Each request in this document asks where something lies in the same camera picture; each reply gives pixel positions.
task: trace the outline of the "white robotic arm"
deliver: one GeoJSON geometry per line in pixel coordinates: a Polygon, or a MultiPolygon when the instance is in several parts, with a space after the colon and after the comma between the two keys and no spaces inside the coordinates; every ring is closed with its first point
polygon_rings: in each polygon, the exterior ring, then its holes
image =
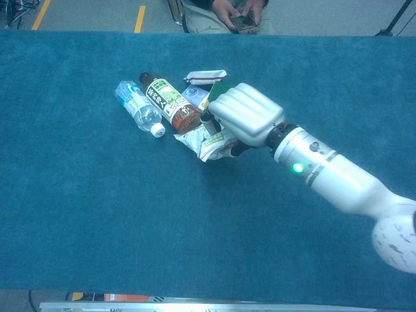
{"type": "Polygon", "coordinates": [[[283,109],[247,84],[219,96],[209,112],[247,146],[270,147],[275,161],[339,210],[374,218],[372,242],[380,257],[416,273],[416,201],[392,193],[301,127],[286,123],[283,109]]]}

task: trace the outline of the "white bottle cap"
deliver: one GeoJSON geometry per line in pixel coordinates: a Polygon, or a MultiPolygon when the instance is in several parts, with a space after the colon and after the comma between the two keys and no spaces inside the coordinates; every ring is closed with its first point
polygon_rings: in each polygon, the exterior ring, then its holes
{"type": "Polygon", "coordinates": [[[161,136],[164,135],[165,132],[165,128],[163,127],[163,124],[159,123],[155,123],[151,128],[150,128],[150,132],[153,134],[153,136],[155,138],[160,138],[161,136]]]}

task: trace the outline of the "smartphone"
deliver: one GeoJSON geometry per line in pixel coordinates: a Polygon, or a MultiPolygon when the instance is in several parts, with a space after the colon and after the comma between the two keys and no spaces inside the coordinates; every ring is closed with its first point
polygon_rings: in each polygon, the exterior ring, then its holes
{"type": "Polygon", "coordinates": [[[259,31],[259,26],[254,21],[251,12],[246,16],[231,18],[231,21],[239,34],[255,34],[259,31]]]}

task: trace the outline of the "person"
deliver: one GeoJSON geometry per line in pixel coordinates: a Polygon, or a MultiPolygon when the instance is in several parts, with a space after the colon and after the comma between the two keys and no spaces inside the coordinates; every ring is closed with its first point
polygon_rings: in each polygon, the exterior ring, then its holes
{"type": "Polygon", "coordinates": [[[274,28],[268,15],[268,0],[182,0],[187,29],[190,33],[235,33],[231,18],[245,16],[249,12],[259,25],[258,34],[273,34],[274,28]]]}

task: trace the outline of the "brown tea bottle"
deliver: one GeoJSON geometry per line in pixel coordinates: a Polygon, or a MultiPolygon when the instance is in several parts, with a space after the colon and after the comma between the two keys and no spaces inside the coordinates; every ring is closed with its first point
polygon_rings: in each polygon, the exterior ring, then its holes
{"type": "Polygon", "coordinates": [[[200,112],[168,81],[148,73],[142,73],[139,79],[146,97],[160,109],[179,134],[191,131],[200,124],[200,112]]]}

